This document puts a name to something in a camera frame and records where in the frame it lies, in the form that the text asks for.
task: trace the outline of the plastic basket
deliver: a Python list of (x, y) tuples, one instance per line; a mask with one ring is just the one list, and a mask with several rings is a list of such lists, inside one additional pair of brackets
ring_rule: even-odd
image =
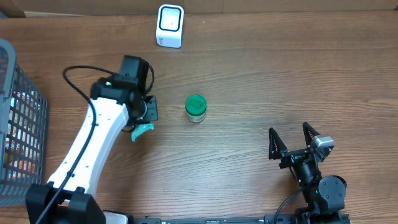
[(49, 108), (17, 64), (14, 47), (0, 39), (0, 206), (19, 205), (44, 178)]

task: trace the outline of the white device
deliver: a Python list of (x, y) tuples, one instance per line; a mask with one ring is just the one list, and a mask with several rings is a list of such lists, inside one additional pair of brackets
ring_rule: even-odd
[(162, 47), (180, 48), (184, 9), (181, 6), (164, 4), (159, 8), (156, 25), (156, 42)]

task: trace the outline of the green jar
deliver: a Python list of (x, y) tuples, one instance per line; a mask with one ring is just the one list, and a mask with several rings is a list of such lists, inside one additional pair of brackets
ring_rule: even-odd
[(207, 104), (203, 96), (192, 95), (185, 102), (187, 117), (192, 122), (203, 121), (206, 117)]

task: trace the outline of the black cable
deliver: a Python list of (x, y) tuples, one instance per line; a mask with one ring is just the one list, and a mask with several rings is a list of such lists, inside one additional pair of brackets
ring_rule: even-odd
[(274, 217), (274, 224), (277, 224), (277, 222), (278, 222), (278, 215), (279, 215), (279, 212), (282, 210), (283, 206), (285, 206), (285, 204), (286, 204), (290, 199), (296, 197), (299, 193), (301, 193), (303, 190), (305, 190), (308, 186), (309, 186), (309, 185), (300, 188), (298, 191), (294, 192), (294, 193), (293, 193), (291, 196), (289, 196), (284, 202), (281, 203), (281, 205), (279, 206), (278, 210), (276, 210), (275, 217)]
[(152, 68), (151, 65), (149, 65), (149, 70), (152, 73), (152, 81), (148, 87), (148, 89), (145, 90), (145, 96), (150, 92), (150, 90), (152, 89), (152, 87), (154, 86), (154, 81), (155, 81), (155, 72), (154, 72), (154, 68)]
[(122, 132), (126, 132), (126, 133), (132, 133), (135, 130), (136, 126), (134, 125), (130, 130), (124, 130), (122, 129)]
[(43, 212), (40, 214), (39, 218), (37, 219), (35, 224), (40, 224), (44, 217), (46, 216), (47, 212), (50, 210), (50, 208), (53, 206), (54, 202), (56, 201), (57, 197), (59, 196), (59, 194), (61, 193), (62, 189), (66, 186), (69, 178), (72, 176), (73, 171), (76, 169), (77, 164), (79, 163), (81, 157), (83, 156), (88, 143), (90, 142), (90, 139), (94, 133), (94, 129), (96, 127), (96, 112), (95, 112), (95, 108), (93, 103), (91, 102), (90, 98), (88, 96), (86, 96), (77, 86), (75, 86), (67, 77), (67, 71), (72, 70), (72, 69), (76, 69), (76, 68), (89, 68), (89, 69), (94, 69), (94, 70), (98, 70), (101, 72), (106, 72), (111, 74), (112, 76), (117, 75), (117, 73), (102, 69), (102, 68), (97, 68), (97, 67), (93, 67), (93, 66), (88, 66), (88, 65), (75, 65), (75, 66), (70, 66), (67, 67), (66, 69), (63, 70), (62, 75), (63, 75), (63, 79), (65, 79), (65, 81), (73, 88), (75, 89), (90, 105), (91, 110), (93, 111), (93, 123), (91, 125), (91, 129), (90, 132), (88, 133), (87, 139), (85, 144), (83, 145), (83, 147), (81, 148), (79, 155), (77, 155), (73, 165), (71, 166), (70, 170), (67, 172), (67, 176), (65, 177), (65, 179), (63, 180), (63, 182), (61, 183), (60, 187), (58, 188), (58, 190), (56, 191), (56, 193), (54, 194), (54, 196), (51, 198), (50, 202), (47, 204), (46, 208), (43, 210)]

